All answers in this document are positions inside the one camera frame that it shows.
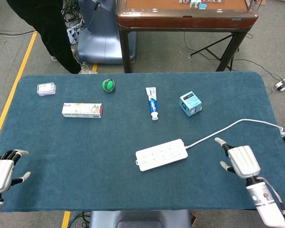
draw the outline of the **table leg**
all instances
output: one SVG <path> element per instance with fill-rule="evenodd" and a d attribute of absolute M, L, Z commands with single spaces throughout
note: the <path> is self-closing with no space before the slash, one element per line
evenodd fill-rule
<path fill-rule="evenodd" d="M 226 69 L 246 34 L 247 32 L 235 32 L 235 35 L 232 37 L 228 47 L 226 48 L 216 71 L 224 71 Z"/>
<path fill-rule="evenodd" d="M 119 37 L 123 55 L 123 70 L 125 73 L 131 73 L 128 32 L 119 31 Z"/>

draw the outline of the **person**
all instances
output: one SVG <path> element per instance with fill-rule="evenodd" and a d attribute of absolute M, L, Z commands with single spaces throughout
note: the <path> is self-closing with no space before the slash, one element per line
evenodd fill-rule
<path fill-rule="evenodd" d="M 61 14 L 63 0 L 7 0 L 15 13 L 41 35 L 53 61 L 58 61 L 72 74 L 92 74 L 74 59 L 64 18 Z"/>

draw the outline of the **white robotic hand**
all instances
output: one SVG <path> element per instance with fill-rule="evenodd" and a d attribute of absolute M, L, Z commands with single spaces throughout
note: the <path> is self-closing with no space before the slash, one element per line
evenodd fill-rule
<path fill-rule="evenodd" d="M 233 147 L 220 138 L 215 138 L 215 141 L 224 148 L 225 154 L 230 158 L 232 164 L 232 166 L 228 166 L 224 161 L 221 161 L 220 165 L 226 171 L 233 172 L 240 178 L 246 179 L 246 189 L 264 224 L 269 227 L 285 228 L 285 208 L 282 199 L 265 178 L 257 177 L 261 168 L 250 146 Z M 266 183 L 271 186 L 277 195 L 282 207 L 282 213 Z"/>
<path fill-rule="evenodd" d="M 14 166 L 23 155 L 29 152 L 23 150 L 7 151 L 0 157 L 0 212 L 3 205 L 2 193 L 7 192 L 11 186 L 24 182 L 30 176 L 30 172 L 25 173 L 22 177 L 12 179 Z"/>

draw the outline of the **gray carpet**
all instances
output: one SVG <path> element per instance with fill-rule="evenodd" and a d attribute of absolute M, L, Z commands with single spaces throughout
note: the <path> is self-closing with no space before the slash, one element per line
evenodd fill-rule
<path fill-rule="evenodd" d="M 285 2 L 267 0 L 266 6 L 261 6 L 260 17 L 250 31 L 253 39 L 246 38 L 240 47 L 236 58 L 246 58 L 255 61 L 268 71 L 285 77 Z M 31 30 L 0 0 L 0 31 L 21 33 Z M 198 49 L 220 39 L 224 34 L 186 33 L 188 46 Z M 20 38 L 0 38 L 0 113 L 16 77 L 22 58 L 29 44 L 30 36 Z M 225 44 L 219 44 L 211 50 L 222 53 Z M 183 43 L 182 33 L 139 33 L 138 57 L 133 66 L 135 72 L 183 72 L 183 71 L 213 71 L 218 62 L 208 61 L 196 55 L 193 61 L 188 59 L 191 51 Z M 234 68 L 252 70 L 260 74 L 266 72 L 260 67 L 246 61 L 236 61 Z M 121 65 L 99 65 L 99 73 L 122 72 Z M 63 74 L 58 63 L 51 61 L 45 47 L 38 37 L 30 55 L 24 74 Z M 266 75 L 263 77 L 266 86 L 272 88 L 275 80 Z M 269 95 L 278 123 L 285 129 L 285 91 L 273 91 Z M 196 211 L 197 228 L 252 228 L 264 227 L 255 211 Z M 31 212 L 3 213 L 0 218 L 0 228 L 59 228 L 63 212 Z M 74 227 L 81 227 L 77 221 Z"/>

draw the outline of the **small ball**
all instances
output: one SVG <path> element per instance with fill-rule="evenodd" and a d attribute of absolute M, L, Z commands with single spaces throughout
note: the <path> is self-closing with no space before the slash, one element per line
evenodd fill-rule
<path fill-rule="evenodd" d="M 103 90 L 105 90 L 107 93 L 112 92 L 115 89 L 115 82 L 112 79 L 106 79 L 103 81 Z"/>

